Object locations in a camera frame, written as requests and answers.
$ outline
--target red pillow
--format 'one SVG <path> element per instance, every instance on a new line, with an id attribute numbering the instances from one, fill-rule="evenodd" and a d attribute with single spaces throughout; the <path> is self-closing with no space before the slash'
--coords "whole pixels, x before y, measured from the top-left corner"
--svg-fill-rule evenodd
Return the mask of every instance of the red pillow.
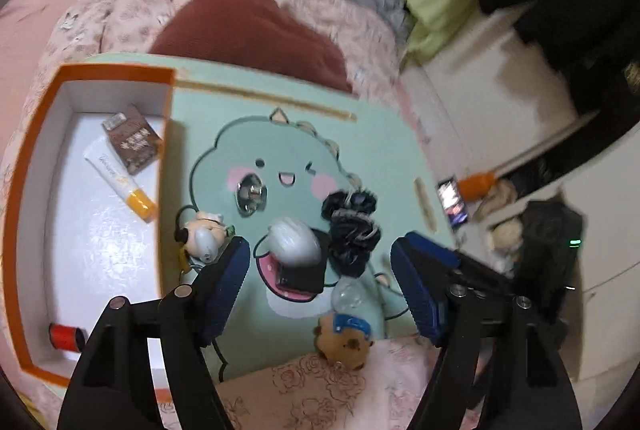
<path id="1" fill-rule="evenodd" d="M 192 0 L 150 52 L 246 66 L 351 92 L 338 47 L 275 0 Z"/>

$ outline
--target black hair scrunchie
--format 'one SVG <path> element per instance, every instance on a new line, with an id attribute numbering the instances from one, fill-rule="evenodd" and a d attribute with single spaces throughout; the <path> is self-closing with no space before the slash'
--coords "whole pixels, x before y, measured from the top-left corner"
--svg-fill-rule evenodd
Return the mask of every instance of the black hair scrunchie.
<path id="1" fill-rule="evenodd" d="M 358 190 L 353 193 L 339 190 L 329 195 L 322 203 L 322 218 L 331 222 L 333 214 L 340 209 L 371 215 L 377 205 L 378 198 L 369 190 Z"/>
<path id="2" fill-rule="evenodd" d="M 361 276 L 380 241 L 380 227 L 363 213 L 341 209 L 334 213 L 329 229 L 329 260 L 340 275 Z"/>

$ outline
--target tube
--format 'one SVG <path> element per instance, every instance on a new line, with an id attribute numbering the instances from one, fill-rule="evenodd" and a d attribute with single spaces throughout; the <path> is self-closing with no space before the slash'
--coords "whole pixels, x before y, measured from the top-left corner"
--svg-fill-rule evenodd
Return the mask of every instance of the tube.
<path id="1" fill-rule="evenodd" d="M 84 158 L 98 170 L 102 178 L 140 219 L 145 222 L 153 220 L 156 216 L 156 205 L 127 174 L 124 166 L 109 148 L 106 137 L 100 137 L 91 143 L 84 152 Z"/>

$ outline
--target wooden stick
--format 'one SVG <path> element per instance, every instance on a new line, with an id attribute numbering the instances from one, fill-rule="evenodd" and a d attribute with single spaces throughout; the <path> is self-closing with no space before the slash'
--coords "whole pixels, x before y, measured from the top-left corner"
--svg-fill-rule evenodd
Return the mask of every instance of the wooden stick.
<path id="1" fill-rule="evenodd" d="M 302 110 L 308 110 L 314 113 L 326 115 L 340 119 L 341 121 L 350 121 L 356 123 L 358 117 L 353 112 L 346 110 L 338 110 L 337 108 L 331 108 L 325 105 L 310 103 L 308 101 L 300 101 L 291 97 L 285 97 L 276 94 L 270 94 L 261 92 L 259 90 L 247 90 L 245 88 L 237 88 L 234 86 L 226 86 L 221 83 L 202 83 L 197 81 L 188 81 L 183 79 L 177 79 L 175 81 L 177 88 L 185 88 L 188 90 L 196 90 L 199 92 L 219 93 L 224 95 L 238 96 L 245 99 L 252 99 L 255 101 L 262 101 L 277 106 L 292 106 L 300 108 Z"/>
<path id="2" fill-rule="evenodd" d="M 424 181 L 420 177 L 416 177 L 414 180 L 414 191 L 415 196 L 418 199 L 418 204 L 420 205 L 420 210 L 422 211 L 424 223 L 433 234 L 437 233 L 438 223 L 436 222 L 433 207 L 431 206 L 429 195 L 427 194 L 426 187 L 424 186 Z"/>

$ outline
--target green cloth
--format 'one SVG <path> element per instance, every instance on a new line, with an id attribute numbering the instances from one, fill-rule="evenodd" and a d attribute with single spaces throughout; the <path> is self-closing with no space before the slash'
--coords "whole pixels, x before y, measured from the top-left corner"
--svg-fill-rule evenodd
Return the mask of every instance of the green cloth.
<path id="1" fill-rule="evenodd" d="M 417 23 L 406 52 L 420 63 L 431 60 L 479 9 L 478 0 L 406 0 Z"/>

